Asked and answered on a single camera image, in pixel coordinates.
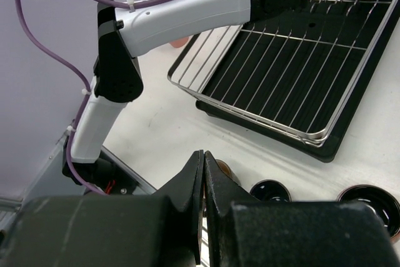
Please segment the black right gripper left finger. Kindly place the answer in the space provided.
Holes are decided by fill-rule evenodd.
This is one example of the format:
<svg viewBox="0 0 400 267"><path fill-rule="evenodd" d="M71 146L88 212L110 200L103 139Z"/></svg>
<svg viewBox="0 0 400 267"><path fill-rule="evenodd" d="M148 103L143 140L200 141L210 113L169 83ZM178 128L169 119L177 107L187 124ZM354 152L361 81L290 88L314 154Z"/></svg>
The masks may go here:
<svg viewBox="0 0 400 267"><path fill-rule="evenodd" d="M196 266L204 151L153 194L30 201L1 244L2 266Z"/></svg>

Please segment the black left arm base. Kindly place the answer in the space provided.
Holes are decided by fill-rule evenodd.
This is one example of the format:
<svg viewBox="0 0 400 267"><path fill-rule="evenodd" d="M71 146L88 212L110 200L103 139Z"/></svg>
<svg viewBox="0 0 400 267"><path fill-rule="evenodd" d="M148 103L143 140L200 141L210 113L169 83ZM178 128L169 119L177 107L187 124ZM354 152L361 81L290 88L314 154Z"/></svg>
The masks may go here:
<svg viewBox="0 0 400 267"><path fill-rule="evenodd" d="M106 194L143 195L156 191L154 186L107 149L101 151L93 164L73 165L85 182L102 189Z"/></svg>

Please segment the black ceramic mug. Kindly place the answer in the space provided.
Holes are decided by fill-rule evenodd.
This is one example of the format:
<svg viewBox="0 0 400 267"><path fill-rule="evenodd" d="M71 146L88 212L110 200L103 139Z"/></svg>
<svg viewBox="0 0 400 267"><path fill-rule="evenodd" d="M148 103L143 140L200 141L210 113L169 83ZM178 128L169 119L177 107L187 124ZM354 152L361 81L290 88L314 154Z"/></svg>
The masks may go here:
<svg viewBox="0 0 400 267"><path fill-rule="evenodd" d="M288 189L279 181L271 179L255 184L249 193L256 199L264 202L289 203L292 201Z"/></svg>

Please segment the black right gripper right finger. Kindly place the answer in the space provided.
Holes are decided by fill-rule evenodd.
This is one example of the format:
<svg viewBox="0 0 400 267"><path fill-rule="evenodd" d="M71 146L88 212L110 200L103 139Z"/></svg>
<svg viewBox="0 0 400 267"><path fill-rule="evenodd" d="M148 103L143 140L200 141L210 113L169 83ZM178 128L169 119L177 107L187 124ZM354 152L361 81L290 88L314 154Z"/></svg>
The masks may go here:
<svg viewBox="0 0 400 267"><path fill-rule="evenodd" d="M361 202L265 202L204 155L211 266L396 266L379 218Z"/></svg>

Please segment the blue ceramic mug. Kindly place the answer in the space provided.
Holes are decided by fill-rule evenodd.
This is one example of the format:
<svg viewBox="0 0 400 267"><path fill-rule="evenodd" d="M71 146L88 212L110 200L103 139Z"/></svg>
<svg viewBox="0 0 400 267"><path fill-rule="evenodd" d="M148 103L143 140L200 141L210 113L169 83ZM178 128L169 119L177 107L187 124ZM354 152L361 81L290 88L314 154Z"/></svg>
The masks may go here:
<svg viewBox="0 0 400 267"><path fill-rule="evenodd" d="M339 202L363 202L387 229L391 241L399 241L399 201L386 190L370 184L358 184L341 191Z"/></svg>

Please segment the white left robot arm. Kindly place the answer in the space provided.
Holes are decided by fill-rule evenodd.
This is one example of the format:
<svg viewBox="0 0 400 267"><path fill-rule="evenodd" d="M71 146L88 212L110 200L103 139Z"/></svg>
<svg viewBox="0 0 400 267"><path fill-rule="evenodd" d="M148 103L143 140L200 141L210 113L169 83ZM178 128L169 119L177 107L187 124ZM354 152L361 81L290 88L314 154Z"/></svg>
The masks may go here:
<svg viewBox="0 0 400 267"><path fill-rule="evenodd" d="M126 105L143 89L137 59L163 44L223 26L265 21L307 0L99 0L98 57L85 85L66 143L67 166L96 164L103 143Z"/></svg>

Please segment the red orange glazed cup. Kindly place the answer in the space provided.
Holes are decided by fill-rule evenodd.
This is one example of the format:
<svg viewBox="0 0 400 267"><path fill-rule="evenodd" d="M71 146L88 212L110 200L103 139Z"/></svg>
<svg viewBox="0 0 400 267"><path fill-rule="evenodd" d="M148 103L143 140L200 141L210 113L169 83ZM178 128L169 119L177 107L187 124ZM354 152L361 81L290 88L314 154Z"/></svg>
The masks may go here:
<svg viewBox="0 0 400 267"><path fill-rule="evenodd" d="M237 185L241 185L239 178L236 174L232 171L232 169L225 163L223 160L217 159L217 165L219 166L220 170L229 178L231 178Z"/></svg>

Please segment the pink plastic tumbler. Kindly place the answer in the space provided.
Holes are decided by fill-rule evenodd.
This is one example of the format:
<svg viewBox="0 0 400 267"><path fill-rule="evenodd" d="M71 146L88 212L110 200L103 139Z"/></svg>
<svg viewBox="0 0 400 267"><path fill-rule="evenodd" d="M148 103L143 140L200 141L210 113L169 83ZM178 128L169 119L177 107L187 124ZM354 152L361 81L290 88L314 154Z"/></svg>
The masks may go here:
<svg viewBox="0 0 400 267"><path fill-rule="evenodd" d="M169 44L173 48L178 49L178 48L185 46L189 42L190 38L191 38L190 36L184 37L184 38L179 38L177 40L171 41Z"/></svg>

